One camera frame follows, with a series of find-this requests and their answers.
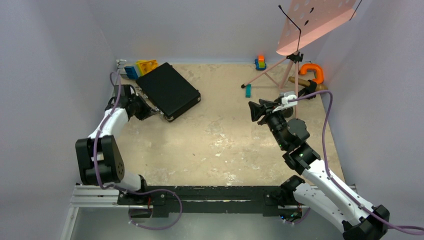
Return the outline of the black poker chip case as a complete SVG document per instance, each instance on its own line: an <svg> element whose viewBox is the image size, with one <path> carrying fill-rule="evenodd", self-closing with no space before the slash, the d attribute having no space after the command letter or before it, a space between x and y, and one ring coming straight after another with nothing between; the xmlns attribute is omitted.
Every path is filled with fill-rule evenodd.
<svg viewBox="0 0 424 240"><path fill-rule="evenodd" d="M199 90L168 62L135 82L168 122L176 120L201 101Z"/></svg>

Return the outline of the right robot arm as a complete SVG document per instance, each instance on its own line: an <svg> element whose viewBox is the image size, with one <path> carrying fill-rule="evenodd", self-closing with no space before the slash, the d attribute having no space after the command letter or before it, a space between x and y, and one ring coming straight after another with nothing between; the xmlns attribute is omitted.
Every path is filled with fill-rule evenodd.
<svg viewBox="0 0 424 240"><path fill-rule="evenodd" d="M288 204L295 201L310 207L332 223L345 240L379 240L388 232L383 221L390 212L365 200L331 170L306 140L306 123L298 118L286 120L288 109L276 101L261 99L248 103L251 120L267 125L288 167L297 172L281 185L280 196Z"/></svg>

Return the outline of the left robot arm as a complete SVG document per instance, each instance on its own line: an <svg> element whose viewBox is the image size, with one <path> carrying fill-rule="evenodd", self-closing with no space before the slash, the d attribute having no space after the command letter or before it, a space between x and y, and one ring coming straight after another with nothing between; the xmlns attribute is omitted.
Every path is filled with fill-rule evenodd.
<svg viewBox="0 0 424 240"><path fill-rule="evenodd" d="M130 84L115 86L114 92L116 96L109 100L96 130L75 143L80 179L83 185L130 192L130 199L142 205L149 199L147 183L143 176L125 168L116 138L130 118L143 121L155 111Z"/></svg>

